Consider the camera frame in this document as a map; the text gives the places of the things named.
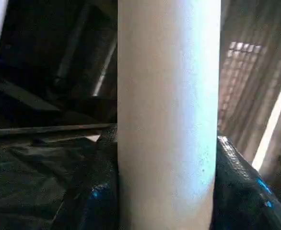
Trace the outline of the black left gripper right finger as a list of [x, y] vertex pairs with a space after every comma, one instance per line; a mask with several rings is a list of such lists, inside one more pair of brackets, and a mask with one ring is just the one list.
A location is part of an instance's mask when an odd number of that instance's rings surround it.
[[224, 135], [217, 136], [212, 230], [281, 230], [281, 203]]

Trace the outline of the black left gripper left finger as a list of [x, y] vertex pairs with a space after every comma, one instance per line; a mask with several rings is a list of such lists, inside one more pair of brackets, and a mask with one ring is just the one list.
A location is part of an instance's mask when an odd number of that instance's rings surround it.
[[102, 131], [80, 163], [53, 219], [55, 230], [117, 230], [117, 125]]

